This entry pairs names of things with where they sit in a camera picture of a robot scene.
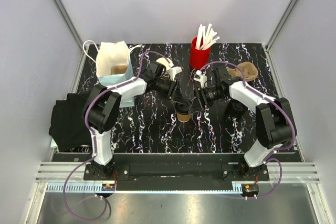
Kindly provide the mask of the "single brown paper cup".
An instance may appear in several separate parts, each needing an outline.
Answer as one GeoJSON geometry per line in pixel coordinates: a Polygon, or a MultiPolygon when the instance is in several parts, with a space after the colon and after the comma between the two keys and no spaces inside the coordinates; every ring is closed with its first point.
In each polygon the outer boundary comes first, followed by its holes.
{"type": "Polygon", "coordinates": [[[191,118],[191,115],[190,114],[182,114],[182,113],[179,113],[177,112],[176,113],[177,115],[177,119],[181,122],[181,123],[186,123],[190,120],[191,118]]]}

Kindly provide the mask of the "light blue paper bag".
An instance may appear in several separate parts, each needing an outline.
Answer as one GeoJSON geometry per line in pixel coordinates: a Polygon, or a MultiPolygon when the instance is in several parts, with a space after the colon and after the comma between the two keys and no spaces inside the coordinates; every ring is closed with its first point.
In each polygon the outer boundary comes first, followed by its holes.
{"type": "Polygon", "coordinates": [[[109,89],[114,89],[109,92],[116,92],[120,84],[125,84],[133,78],[133,67],[130,59],[130,54],[133,48],[129,48],[124,41],[117,43],[101,42],[97,45],[94,41],[89,41],[89,49],[93,52],[85,52],[85,55],[96,64],[96,76],[99,84],[109,89]],[[111,75],[111,68],[119,65],[127,65],[128,69],[125,74],[111,75]]]}

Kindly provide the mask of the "black plastic cup lid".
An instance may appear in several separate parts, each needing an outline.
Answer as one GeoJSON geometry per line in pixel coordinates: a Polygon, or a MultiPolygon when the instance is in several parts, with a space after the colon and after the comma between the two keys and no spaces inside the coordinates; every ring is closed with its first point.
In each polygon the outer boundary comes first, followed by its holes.
{"type": "Polygon", "coordinates": [[[176,112],[178,114],[181,114],[181,115],[188,115],[190,107],[191,107],[190,101],[186,101],[185,103],[176,103],[175,104],[176,112]]]}

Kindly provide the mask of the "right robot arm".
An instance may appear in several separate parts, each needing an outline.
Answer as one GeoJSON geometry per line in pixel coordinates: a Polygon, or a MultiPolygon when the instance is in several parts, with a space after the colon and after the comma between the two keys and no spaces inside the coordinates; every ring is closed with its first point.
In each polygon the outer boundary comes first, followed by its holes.
{"type": "Polygon", "coordinates": [[[194,80],[200,86],[194,90],[189,113],[196,113],[224,97],[231,98],[255,114],[256,142],[238,163],[238,174],[244,180],[254,179],[269,157],[293,147],[297,130],[289,101],[273,98],[250,86],[245,76],[232,77],[226,67],[213,70],[214,84],[207,87],[203,69],[197,70],[194,80]]]}

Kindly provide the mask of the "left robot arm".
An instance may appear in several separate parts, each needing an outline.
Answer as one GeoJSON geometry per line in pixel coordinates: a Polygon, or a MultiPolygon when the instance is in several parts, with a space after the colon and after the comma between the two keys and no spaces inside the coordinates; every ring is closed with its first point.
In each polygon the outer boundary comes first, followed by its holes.
{"type": "Polygon", "coordinates": [[[150,91],[155,91],[174,103],[186,103],[176,79],[182,68],[172,63],[169,67],[167,69],[159,62],[152,62],[137,76],[120,84],[94,86],[84,106],[83,118],[92,140],[92,158],[89,163],[99,178],[107,180],[113,175],[110,134],[117,121],[121,103],[150,91]]]}

